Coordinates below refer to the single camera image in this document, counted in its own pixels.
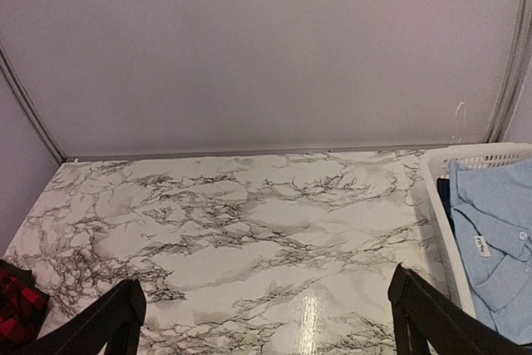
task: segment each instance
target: red cloth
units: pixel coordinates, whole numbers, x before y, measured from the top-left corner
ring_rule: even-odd
[[[0,268],[0,355],[37,339],[49,297]]]

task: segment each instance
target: gray wall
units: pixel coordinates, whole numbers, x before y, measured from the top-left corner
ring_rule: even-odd
[[[510,127],[506,132],[505,141],[532,143],[532,63],[523,84],[521,96]]]
[[[0,75],[0,257],[56,169]]]
[[[0,0],[68,155],[482,141],[519,0]]]

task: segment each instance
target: dark folded cloth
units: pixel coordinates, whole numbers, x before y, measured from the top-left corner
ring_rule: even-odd
[[[440,195],[441,203],[443,204],[443,209],[446,211],[447,220],[451,226],[452,235],[455,235],[455,222],[452,220],[451,216],[451,195],[450,195],[450,186],[449,180],[438,178],[436,182],[436,188],[438,189],[438,195]]]
[[[0,261],[0,355],[37,339],[49,299],[35,287],[31,270]]]

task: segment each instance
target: white marble surface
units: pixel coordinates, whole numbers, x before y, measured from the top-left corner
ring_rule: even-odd
[[[398,262],[445,290],[416,151],[65,164],[7,251],[52,296],[148,300],[141,354],[394,353]]]

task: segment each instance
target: light blue garment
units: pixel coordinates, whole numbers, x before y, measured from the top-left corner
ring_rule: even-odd
[[[477,317],[515,343],[532,343],[532,160],[484,170],[452,161],[449,169],[456,242]]]

